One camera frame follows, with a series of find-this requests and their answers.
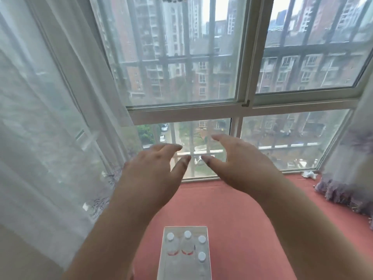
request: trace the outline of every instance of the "white bottle cap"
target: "white bottle cap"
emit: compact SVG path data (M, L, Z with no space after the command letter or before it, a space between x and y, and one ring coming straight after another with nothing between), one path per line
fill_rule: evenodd
M204 244L206 242L206 237L204 235L201 235L198 237L198 241L201 243L201 244Z
M186 239L190 239L191 236L192 236L192 233L191 233L190 231L185 231L185 232L184 232L184 237L185 237Z
M173 237L174 237L173 233L168 233L167 234L167 240L172 241Z
M206 260L206 254L204 252L199 252L198 253L198 260L200 262L204 262Z

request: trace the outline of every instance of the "finger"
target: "finger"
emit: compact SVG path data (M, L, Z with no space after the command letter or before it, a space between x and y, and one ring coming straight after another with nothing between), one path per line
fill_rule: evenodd
M226 134L213 134L211 138L220 142L225 149L229 148L229 145L236 139Z
M149 149L151 151L160 151L162 148L164 148L167 145L167 143L158 143L152 145L152 147Z
M177 182L181 183L181 180L184 177L184 174L188 168L188 164L190 160L192 159L192 156L185 155L179 159L179 161L176 163L175 167L171 171L171 175L174 176Z
M201 155L201 158L219 177L223 175L226 162L209 155Z
M183 147L179 144L166 144L159 152L168 160L175 155L176 151L181 150Z

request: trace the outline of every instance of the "white curtain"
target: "white curtain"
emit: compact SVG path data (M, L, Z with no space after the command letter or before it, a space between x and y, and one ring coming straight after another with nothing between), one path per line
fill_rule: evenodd
M77 0L0 0L0 222L66 268L140 148Z
M373 76L325 165L317 192L373 217Z

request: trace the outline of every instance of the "sky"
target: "sky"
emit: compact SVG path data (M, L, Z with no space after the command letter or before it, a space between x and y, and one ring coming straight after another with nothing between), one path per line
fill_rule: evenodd
M216 0L215 20L225 20L227 18L229 0ZM365 3L366 0L360 0L359 5ZM295 0L293 15L297 14L302 8L303 0ZM280 11L287 10L290 0L274 0L271 19L276 19ZM203 24L208 22L210 18L210 0L203 0L202 4L202 21Z

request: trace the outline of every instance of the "window pane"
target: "window pane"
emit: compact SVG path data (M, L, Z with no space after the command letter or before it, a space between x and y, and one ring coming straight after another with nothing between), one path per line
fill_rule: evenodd
M144 149L155 143L178 143L183 146L174 159L171 167L183 155L192 155L192 160L184 178L216 176L201 160L202 154L210 154L222 161L226 152L217 141L210 139L212 134L229 134L231 119L202 120L180 123L163 123L137 126L137 131Z
M241 138L280 170L316 168L348 110L245 117Z
M91 0L124 102L234 100L245 3L216 0L210 24L210 0Z
M256 93L354 86L372 14L370 0L274 0Z

